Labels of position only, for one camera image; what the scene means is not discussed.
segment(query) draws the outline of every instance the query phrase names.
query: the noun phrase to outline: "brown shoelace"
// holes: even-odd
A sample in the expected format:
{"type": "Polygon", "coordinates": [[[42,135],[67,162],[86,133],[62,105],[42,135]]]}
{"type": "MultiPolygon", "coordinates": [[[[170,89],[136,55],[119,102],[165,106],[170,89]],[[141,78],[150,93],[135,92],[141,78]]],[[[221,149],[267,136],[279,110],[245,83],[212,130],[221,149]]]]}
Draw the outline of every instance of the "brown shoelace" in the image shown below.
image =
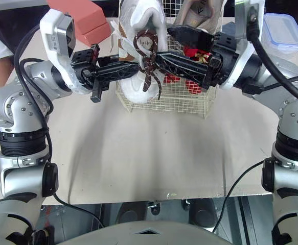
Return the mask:
{"type": "Polygon", "coordinates": [[[157,84],[159,86],[159,97],[158,100],[160,100],[161,92],[162,92],[162,86],[159,78],[155,75],[154,71],[156,69],[159,69],[155,64],[155,57],[158,51],[158,36],[155,31],[153,30],[142,30],[138,32],[138,34],[134,37],[133,41],[134,47],[136,51],[143,57],[143,64],[144,69],[140,67],[140,72],[145,73],[145,81],[143,86],[143,92],[148,91],[149,87],[151,86],[151,76],[157,81],[157,84]],[[150,56],[145,54],[142,50],[139,49],[139,46],[137,45],[137,41],[140,39],[140,37],[148,37],[152,41],[151,48],[148,49],[152,52],[150,56]]]}

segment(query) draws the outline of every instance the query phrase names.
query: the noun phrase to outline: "container lid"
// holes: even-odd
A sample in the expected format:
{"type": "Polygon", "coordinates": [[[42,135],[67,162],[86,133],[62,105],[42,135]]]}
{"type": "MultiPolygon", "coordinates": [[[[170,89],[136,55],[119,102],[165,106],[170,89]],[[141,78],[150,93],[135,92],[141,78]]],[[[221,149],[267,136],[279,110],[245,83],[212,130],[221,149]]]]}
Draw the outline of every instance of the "container lid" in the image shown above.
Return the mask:
{"type": "Polygon", "coordinates": [[[298,25],[292,16],[267,13],[264,23],[273,44],[298,47],[298,25]]]}

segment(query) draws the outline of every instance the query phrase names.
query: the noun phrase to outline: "red foam block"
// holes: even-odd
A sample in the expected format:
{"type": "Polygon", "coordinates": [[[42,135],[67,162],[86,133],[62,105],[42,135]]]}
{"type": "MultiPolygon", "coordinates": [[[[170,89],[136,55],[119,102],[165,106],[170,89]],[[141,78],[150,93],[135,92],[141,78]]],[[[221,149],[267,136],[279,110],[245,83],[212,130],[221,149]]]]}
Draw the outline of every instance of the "red foam block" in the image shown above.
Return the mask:
{"type": "Polygon", "coordinates": [[[75,22],[75,29],[86,34],[106,23],[102,9],[90,0],[47,0],[50,8],[68,13],[75,22]]]}
{"type": "Polygon", "coordinates": [[[89,31],[88,33],[81,34],[76,31],[75,34],[78,40],[80,40],[87,46],[91,46],[92,44],[99,43],[109,37],[111,34],[111,30],[110,25],[108,23],[105,23],[102,26],[89,31]]]}

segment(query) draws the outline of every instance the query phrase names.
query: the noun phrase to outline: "plastic container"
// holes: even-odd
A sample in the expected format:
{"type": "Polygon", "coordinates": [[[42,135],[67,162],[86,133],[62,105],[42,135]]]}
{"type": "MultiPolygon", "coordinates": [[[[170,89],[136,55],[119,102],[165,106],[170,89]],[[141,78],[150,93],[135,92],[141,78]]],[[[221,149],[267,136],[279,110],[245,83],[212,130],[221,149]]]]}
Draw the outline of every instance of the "plastic container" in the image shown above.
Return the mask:
{"type": "Polygon", "coordinates": [[[274,55],[298,52],[298,25],[287,14],[264,15],[262,42],[274,55]]]}

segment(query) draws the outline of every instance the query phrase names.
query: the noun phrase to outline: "red object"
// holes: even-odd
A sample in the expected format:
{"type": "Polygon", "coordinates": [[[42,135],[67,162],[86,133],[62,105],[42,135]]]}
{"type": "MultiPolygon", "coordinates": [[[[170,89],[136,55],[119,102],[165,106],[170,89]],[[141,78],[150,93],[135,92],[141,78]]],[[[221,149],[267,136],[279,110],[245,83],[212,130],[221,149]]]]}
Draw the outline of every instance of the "red object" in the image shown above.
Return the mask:
{"type": "Polygon", "coordinates": [[[75,23],[76,38],[88,46],[111,34],[102,9],[90,0],[47,0],[50,8],[68,13],[75,23]]]}
{"type": "Polygon", "coordinates": [[[164,83],[176,83],[180,80],[179,77],[171,74],[167,74],[164,79],[164,83]]]}
{"type": "Polygon", "coordinates": [[[75,34],[78,40],[80,40],[87,46],[91,46],[92,44],[99,43],[109,37],[111,34],[111,30],[110,25],[108,23],[105,23],[102,26],[95,28],[94,30],[86,34],[80,34],[77,31],[75,32],[75,34]]]}
{"type": "Polygon", "coordinates": [[[189,48],[187,46],[184,47],[184,54],[185,56],[191,58],[191,60],[198,61],[199,59],[196,57],[196,55],[207,55],[208,57],[211,55],[210,53],[203,51],[203,50],[198,50],[195,48],[189,48]]]}
{"type": "Polygon", "coordinates": [[[201,93],[201,88],[197,85],[197,83],[192,82],[190,80],[185,81],[186,87],[191,94],[199,94],[201,93]]]}

